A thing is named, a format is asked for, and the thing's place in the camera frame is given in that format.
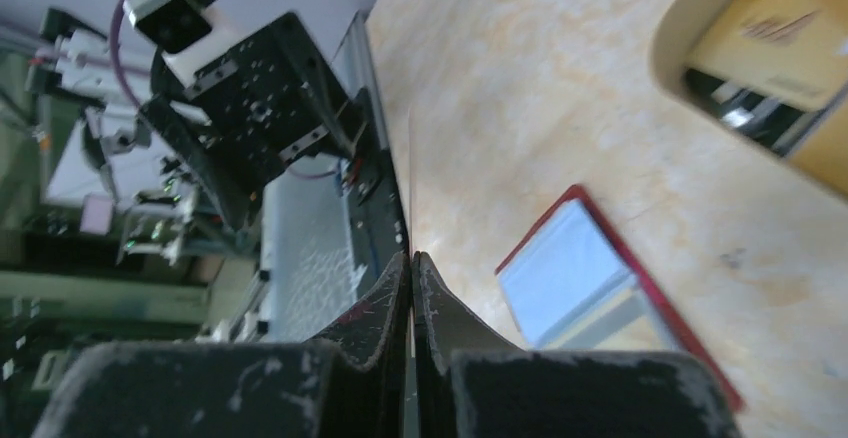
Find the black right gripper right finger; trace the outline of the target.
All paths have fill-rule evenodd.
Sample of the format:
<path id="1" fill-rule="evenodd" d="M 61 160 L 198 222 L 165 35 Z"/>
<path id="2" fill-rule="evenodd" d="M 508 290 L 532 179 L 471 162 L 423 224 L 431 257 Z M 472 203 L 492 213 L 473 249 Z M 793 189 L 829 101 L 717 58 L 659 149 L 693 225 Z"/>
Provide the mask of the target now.
<path id="1" fill-rule="evenodd" d="M 411 264 L 424 437 L 736 437 L 712 374 L 667 351 L 522 349 Z"/>

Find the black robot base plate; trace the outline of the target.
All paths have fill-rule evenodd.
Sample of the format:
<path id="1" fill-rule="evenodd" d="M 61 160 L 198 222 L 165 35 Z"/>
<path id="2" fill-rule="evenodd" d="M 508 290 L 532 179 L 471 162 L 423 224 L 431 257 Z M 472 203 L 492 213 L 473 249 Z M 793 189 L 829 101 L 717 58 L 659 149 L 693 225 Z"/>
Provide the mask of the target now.
<path id="1" fill-rule="evenodd" d="M 360 141 L 361 159 L 351 166 L 356 176 L 346 196 L 354 269 L 361 275 L 356 293 L 361 297 L 378 281 L 391 258 L 408 250 L 409 240 L 391 151 L 378 137 L 376 112 L 380 107 L 365 88 L 354 103 L 367 119 Z"/>

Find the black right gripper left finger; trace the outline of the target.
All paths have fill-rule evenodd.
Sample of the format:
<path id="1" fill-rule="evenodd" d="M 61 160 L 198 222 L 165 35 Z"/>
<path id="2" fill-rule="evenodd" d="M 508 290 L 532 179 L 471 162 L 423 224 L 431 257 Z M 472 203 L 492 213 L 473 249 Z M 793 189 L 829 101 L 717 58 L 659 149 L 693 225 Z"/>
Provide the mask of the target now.
<path id="1" fill-rule="evenodd" d="M 108 342 L 53 393 L 37 437 L 398 437 L 408 256 L 300 343 Z"/>

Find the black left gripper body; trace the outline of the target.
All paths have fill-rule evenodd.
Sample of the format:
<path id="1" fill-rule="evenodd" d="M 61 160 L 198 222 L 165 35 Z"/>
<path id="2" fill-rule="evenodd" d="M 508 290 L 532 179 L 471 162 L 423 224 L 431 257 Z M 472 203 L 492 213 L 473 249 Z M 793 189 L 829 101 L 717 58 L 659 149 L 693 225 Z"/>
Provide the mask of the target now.
<path id="1" fill-rule="evenodd" d="M 347 95 L 300 17 L 287 12 L 241 40 L 182 91 L 158 91 L 241 187 L 262 187 L 299 158 L 358 154 L 337 118 Z"/>

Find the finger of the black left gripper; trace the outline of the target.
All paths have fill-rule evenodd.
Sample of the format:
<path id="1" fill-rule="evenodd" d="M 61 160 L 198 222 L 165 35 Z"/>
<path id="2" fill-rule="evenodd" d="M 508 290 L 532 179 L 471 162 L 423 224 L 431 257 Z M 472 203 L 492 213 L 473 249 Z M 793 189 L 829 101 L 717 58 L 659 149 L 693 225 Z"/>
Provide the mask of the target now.
<path id="1" fill-rule="evenodd" d="M 189 118 L 156 95 L 141 105 L 139 119 L 173 150 L 228 228 L 240 231 L 254 224 L 258 213 L 255 201 L 223 161 L 201 143 Z"/>

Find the red card holder wallet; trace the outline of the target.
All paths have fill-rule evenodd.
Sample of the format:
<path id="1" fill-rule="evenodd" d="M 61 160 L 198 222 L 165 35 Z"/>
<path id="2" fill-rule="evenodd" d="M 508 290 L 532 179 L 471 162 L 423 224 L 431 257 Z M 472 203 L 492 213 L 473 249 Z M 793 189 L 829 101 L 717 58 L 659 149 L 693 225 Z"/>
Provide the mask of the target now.
<path id="1" fill-rule="evenodd" d="M 543 349 L 592 302 L 628 284 L 639 286 L 678 339 L 682 351 L 713 373 L 730 408 L 745 401 L 649 270 L 587 189 L 570 186 L 495 269 L 510 314 L 525 342 Z"/>

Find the gold credit card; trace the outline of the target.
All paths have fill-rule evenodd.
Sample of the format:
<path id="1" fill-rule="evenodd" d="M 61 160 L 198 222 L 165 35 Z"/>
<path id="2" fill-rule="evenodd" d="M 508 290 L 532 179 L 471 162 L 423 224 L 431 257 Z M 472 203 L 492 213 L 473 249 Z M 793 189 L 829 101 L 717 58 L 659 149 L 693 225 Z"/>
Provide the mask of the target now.
<path id="1" fill-rule="evenodd" d="M 591 303 L 543 349 L 682 351 L 647 294 L 628 284 Z"/>
<path id="2" fill-rule="evenodd" d="M 847 0 L 733 0 L 686 64 L 800 110 L 820 110 L 847 82 Z"/>

